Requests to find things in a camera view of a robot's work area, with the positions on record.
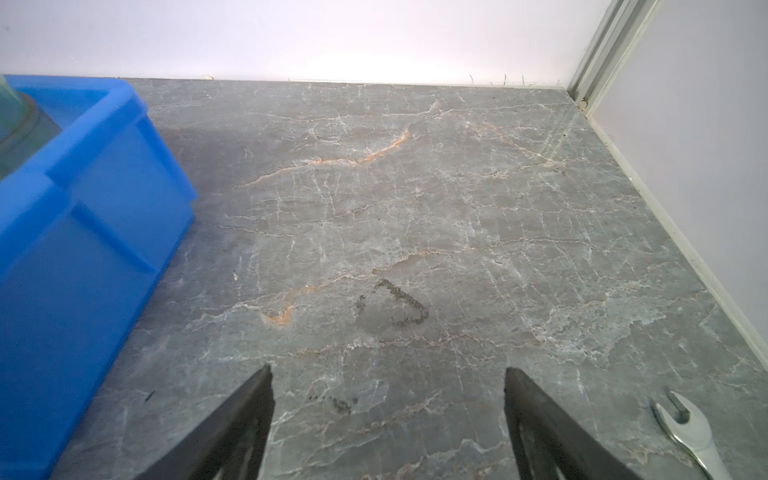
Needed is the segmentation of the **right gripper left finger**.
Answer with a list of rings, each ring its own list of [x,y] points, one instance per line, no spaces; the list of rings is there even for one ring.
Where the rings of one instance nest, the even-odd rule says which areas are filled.
[[[256,479],[275,399],[266,364],[140,479]]]

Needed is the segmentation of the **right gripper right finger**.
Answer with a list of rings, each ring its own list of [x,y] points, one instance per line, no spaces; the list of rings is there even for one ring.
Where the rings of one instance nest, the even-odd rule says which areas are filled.
[[[505,372],[504,412],[522,479],[637,479],[523,370]]]

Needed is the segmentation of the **green glass cup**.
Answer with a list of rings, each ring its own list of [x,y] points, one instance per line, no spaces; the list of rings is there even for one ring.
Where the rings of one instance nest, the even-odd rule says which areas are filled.
[[[25,93],[1,76],[0,176],[6,178],[54,139],[60,127]]]

